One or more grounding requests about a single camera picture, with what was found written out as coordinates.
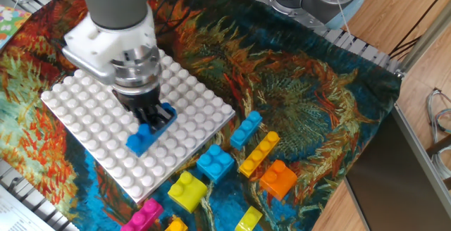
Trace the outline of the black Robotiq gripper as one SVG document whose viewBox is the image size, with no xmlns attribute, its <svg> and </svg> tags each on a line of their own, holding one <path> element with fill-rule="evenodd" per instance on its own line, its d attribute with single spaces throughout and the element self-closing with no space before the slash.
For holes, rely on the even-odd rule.
<svg viewBox="0 0 451 231">
<path fill-rule="evenodd" d="M 141 87 L 113 86 L 113 94 L 127 111 L 135 112 L 140 124 L 148 124 L 153 129 L 165 127 L 172 119 L 172 107 L 159 100 L 160 84 Z"/>
</svg>

